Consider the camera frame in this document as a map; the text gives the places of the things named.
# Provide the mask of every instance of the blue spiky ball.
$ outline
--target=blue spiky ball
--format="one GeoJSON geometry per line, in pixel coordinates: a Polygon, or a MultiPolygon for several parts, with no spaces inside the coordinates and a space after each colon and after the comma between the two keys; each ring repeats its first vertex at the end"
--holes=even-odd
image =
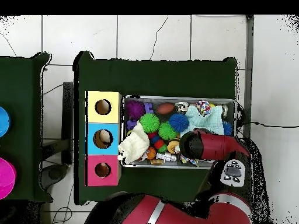
{"type": "Polygon", "coordinates": [[[189,126],[189,120],[184,114],[175,113],[169,118],[169,124],[176,132],[182,132],[189,126]]]}
{"type": "Polygon", "coordinates": [[[223,131],[225,136],[231,136],[232,134],[232,125],[229,122],[223,121],[223,131]]]}

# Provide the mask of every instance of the green table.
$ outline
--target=green table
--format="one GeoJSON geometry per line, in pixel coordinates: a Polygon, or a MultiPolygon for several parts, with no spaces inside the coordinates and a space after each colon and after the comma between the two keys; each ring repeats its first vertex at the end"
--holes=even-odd
{"type": "Polygon", "coordinates": [[[0,138],[0,157],[17,172],[6,200],[51,201],[39,183],[41,168],[41,72],[50,60],[47,53],[32,58],[0,57],[0,106],[11,117],[10,130],[0,138]]]}
{"type": "Polygon", "coordinates": [[[235,99],[235,58],[223,61],[125,61],[93,59],[81,51],[75,61],[75,202],[103,201],[118,191],[192,201],[208,170],[122,167],[118,186],[84,186],[85,91],[121,95],[235,99]]]}

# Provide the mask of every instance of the blue bowl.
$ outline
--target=blue bowl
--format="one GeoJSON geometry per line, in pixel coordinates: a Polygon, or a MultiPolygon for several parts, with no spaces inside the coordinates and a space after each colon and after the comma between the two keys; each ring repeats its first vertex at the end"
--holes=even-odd
{"type": "Polygon", "coordinates": [[[0,107],[0,138],[7,133],[11,121],[7,111],[0,107]]]}

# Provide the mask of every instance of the orange toy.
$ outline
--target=orange toy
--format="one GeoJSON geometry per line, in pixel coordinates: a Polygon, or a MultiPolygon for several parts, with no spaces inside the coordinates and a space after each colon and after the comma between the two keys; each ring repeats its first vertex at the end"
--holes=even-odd
{"type": "Polygon", "coordinates": [[[156,150],[153,147],[148,147],[147,159],[152,160],[156,157],[156,150]]]}

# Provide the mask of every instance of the purple spiky ball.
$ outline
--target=purple spiky ball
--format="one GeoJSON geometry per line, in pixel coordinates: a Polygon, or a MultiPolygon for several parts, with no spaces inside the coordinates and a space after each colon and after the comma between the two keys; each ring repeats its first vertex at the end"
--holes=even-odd
{"type": "Polygon", "coordinates": [[[145,107],[142,102],[131,100],[126,104],[128,116],[134,120],[139,120],[145,114],[145,107]]]}

